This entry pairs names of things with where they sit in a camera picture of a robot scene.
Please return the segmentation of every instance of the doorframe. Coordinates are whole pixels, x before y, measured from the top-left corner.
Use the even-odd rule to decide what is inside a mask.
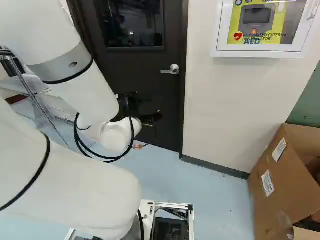
[[[183,145],[184,145],[184,120],[185,120],[185,95],[186,95],[186,70],[187,70],[187,43],[188,43],[188,15],[189,15],[189,0],[182,1],[182,11],[181,11],[181,32],[179,39],[180,46],[180,96],[179,96],[179,158],[183,158]],[[101,69],[102,73],[103,67],[97,54],[97,49],[92,41],[92,36],[89,31],[89,26],[87,26],[86,21],[81,17],[83,12],[81,8],[80,1],[78,0],[66,0],[69,7],[69,11],[74,23],[76,30],[78,31],[82,41],[87,47],[88,51],[91,53],[92,57],[96,61],[98,67]]]

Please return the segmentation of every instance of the barcode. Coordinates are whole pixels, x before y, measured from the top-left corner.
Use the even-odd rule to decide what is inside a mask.
[[[276,147],[276,149],[273,151],[272,153],[272,157],[273,159],[278,162],[282,153],[284,152],[284,150],[287,147],[287,142],[285,140],[285,138],[282,138],[282,140],[279,142],[278,146]]]

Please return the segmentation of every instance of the door window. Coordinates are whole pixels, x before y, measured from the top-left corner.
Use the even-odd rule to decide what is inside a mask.
[[[164,46],[162,0],[96,0],[108,48]]]

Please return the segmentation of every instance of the glass window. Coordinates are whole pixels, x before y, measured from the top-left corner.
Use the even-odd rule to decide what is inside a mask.
[[[306,3],[234,0],[227,44],[293,44]]]
[[[161,0],[97,0],[108,48],[162,47]]]

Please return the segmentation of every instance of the gray band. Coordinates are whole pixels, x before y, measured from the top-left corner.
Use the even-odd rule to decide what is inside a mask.
[[[31,71],[37,74],[40,79],[50,84],[64,79],[72,79],[72,76],[83,72],[92,61],[90,53],[87,51],[84,43],[81,41],[78,46],[53,60],[28,65]]]

